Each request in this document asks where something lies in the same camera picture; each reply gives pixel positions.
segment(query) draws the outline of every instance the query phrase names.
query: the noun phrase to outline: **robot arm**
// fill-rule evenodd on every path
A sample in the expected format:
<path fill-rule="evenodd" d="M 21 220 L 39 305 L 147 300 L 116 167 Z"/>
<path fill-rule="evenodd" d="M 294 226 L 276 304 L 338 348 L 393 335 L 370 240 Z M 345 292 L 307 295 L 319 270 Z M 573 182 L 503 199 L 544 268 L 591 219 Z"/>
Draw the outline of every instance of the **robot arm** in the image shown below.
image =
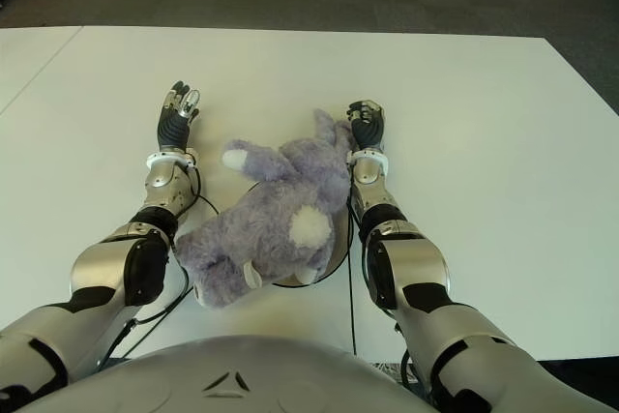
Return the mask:
<path fill-rule="evenodd" d="M 141 306 L 161 294 L 179 221 L 199 194 L 187 149 L 198 100 L 198 91 L 180 81 L 168 92 L 160 151 L 147 160 L 146 199 L 128 223 L 77 258 L 71 300 L 32 310 L 0 331 L 0 412 L 96 372 Z"/>
<path fill-rule="evenodd" d="M 547 373 L 480 312 L 449 297 L 440 250 L 385 189 L 382 108 L 363 101 L 348 112 L 352 207 L 360 225 L 372 301 L 398 322 L 433 406 L 449 412 L 614 411 Z"/>

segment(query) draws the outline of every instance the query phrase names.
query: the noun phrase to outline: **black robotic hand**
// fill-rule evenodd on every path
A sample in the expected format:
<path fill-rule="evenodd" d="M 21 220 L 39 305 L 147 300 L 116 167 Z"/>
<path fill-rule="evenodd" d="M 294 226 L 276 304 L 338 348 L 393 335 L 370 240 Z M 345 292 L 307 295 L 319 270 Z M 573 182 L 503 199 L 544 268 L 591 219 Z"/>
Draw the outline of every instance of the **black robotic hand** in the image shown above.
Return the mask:
<path fill-rule="evenodd" d="M 346 114 L 359 149 L 379 149 L 385 129 L 383 108 L 373 101 L 359 101 L 352 103 Z"/>
<path fill-rule="evenodd" d="M 200 93 L 196 89 L 191 90 L 183 81 L 178 81 L 172 86 L 163 101 L 157 125 L 160 150 L 174 148 L 187 150 L 190 124 L 199 113 L 197 108 L 199 100 Z"/>

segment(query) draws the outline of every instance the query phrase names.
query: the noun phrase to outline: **stuffed animal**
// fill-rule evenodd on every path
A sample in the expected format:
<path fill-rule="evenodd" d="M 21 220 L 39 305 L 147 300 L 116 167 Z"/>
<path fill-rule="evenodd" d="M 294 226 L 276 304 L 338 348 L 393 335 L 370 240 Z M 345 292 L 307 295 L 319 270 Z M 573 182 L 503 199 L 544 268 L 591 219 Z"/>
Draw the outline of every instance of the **stuffed animal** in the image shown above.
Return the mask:
<path fill-rule="evenodd" d="M 198 302 L 224 307 L 252 289 L 295 275 L 320 277 L 335 242 L 333 215 L 350 189 L 347 121 L 314 111 L 315 138 L 278 151 L 229 142 L 223 164 L 257 184 L 239 202 L 177 242 L 177 257 L 194 281 Z"/>

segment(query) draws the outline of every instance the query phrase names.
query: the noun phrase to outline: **round base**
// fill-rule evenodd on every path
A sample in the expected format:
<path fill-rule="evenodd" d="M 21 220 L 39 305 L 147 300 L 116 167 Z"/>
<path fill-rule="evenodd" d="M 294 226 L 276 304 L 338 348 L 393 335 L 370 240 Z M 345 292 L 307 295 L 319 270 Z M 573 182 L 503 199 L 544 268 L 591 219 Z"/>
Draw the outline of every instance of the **round base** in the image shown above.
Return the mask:
<path fill-rule="evenodd" d="M 348 239 L 347 208 L 342 209 L 334 216 L 333 224 L 336 230 L 336 243 L 333 247 L 333 253 L 331 254 L 331 259 L 329 260 L 327 269 L 315 282 L 313 282 L 314 284 L 321 280 L 327 279 L 331 274 L 333 274 L 336 269 L 339 268 L 339 265 L 341 265 L 346 257 L 346 254 L 348 253 L 348 244 L 346 243 L 346 240 Z M 306 287 L 311 284 L 301 284 L 293 275 L 275 282 L 275 285 L 279 285 L 281 287 Z"/>

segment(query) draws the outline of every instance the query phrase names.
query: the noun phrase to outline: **white table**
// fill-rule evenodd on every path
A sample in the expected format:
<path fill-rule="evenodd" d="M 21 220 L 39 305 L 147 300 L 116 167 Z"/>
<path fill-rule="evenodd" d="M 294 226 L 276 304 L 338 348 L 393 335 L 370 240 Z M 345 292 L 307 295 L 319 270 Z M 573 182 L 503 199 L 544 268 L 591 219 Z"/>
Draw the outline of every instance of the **white table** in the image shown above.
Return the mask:
<path fill-rule="evenodd" d="M 218 206 L 250 185 L 219 163 L 227 139 L 276 146 L 311 133 L 315 106 L 343 115 L 374 99 L 387 112 L 389 187 L 447 256 L 454 299 L 537 358 L 617 353 L 619 120 L 546 41 L 523 38 L 84 28 L 0 117 L 0 299 L 13 302 L 0 326 L 65 300 L 77 254 L 139 206 L 178 78 L 202 91 L 194 146 Z M 188 227 L 208 215 L 199 208 Z M 359 354 L 398 360 L 403 341 L 354 275 Z M 178 292 L 178 270 L 166 283 L 142 315 Z M 351 350 L 347 270 L 224 311 L 188 300 L 134 353 L 242 333 Z"/>
<path fill-rule="evenodd" d="M 0 29 L 0 114 L 79 29 Z"/>

